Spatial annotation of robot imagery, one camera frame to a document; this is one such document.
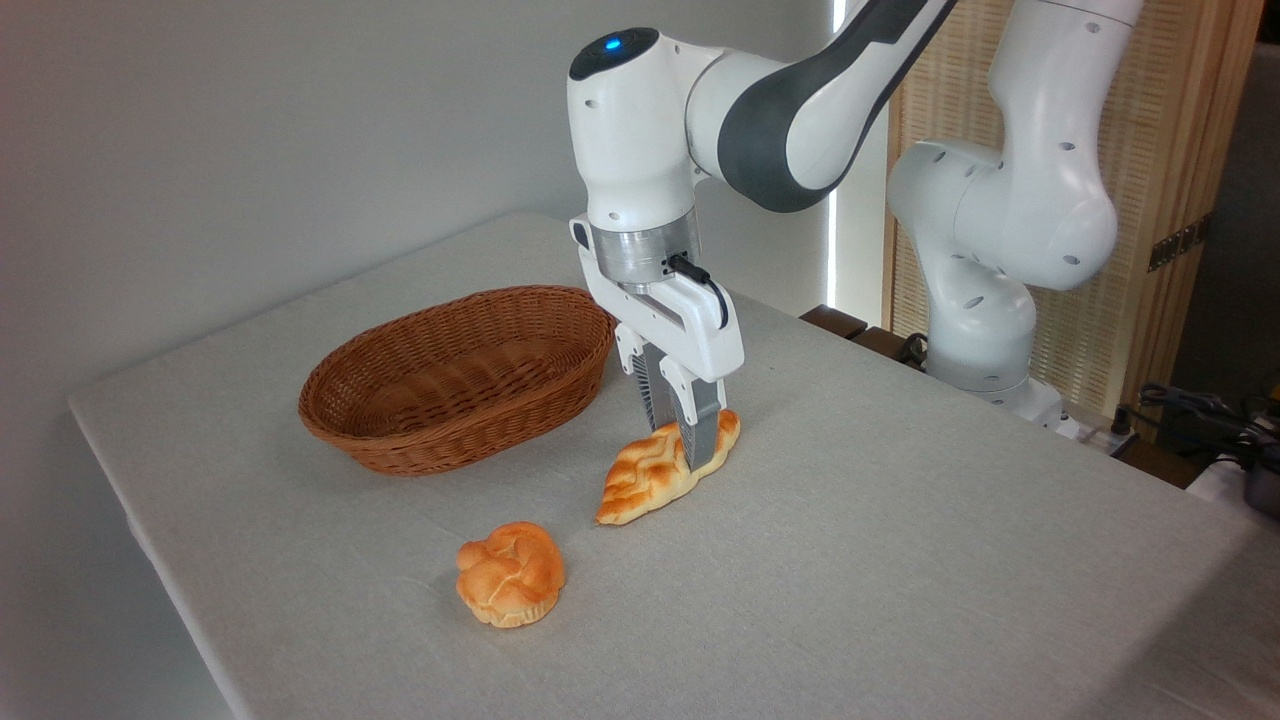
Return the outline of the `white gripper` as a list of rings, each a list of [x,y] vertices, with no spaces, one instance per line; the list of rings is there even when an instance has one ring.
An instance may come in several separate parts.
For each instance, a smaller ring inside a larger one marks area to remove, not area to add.
[[[732,299],[681,274],[652,282],[644,292],[626,290],[602,274],[585,215],[570,222],[570,233],[590,295],[620,322],[620,359],[637,383],[650,430],[677,421],[689,469],[704,468],[719,437],[719,379],[744,363]]]

